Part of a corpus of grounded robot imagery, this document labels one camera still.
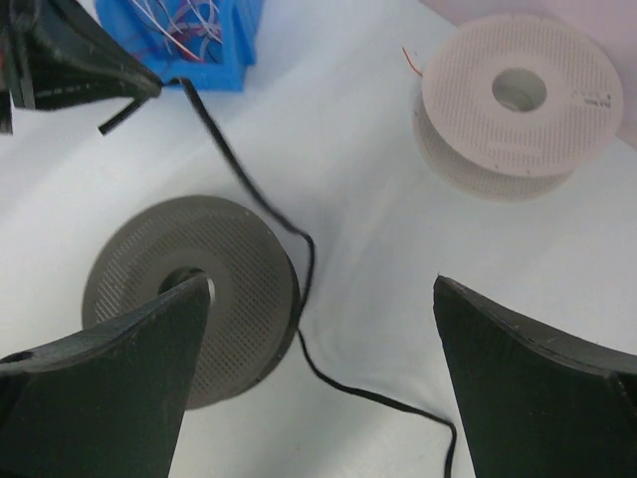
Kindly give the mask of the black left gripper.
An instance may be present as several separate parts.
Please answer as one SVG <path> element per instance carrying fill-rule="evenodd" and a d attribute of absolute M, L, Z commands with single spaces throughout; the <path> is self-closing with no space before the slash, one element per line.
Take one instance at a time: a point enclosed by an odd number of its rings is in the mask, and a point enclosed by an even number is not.
<path fill-rule="evenodd" d="M 156 98 L 162 81 L 77 1 L 1 2 L 1 133 L 13 109 Z"/>

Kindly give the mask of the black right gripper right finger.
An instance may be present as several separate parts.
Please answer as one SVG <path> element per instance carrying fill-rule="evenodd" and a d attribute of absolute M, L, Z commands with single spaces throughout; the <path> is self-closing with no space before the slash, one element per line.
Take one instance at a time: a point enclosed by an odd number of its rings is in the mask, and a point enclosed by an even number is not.
<path fill-rule="evenodd" d="M 476 476 L 635 476 L 635 356 L 443 276 L 434 317 Z"/>

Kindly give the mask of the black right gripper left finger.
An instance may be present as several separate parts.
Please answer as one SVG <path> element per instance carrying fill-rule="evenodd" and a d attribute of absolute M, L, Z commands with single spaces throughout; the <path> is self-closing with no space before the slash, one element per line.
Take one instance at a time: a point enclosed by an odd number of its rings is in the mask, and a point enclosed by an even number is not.
<path fill-rule="evenodd" d="M 173 300 L 1 360 L 4 477 L 166 477 L 192 380 Z"/>

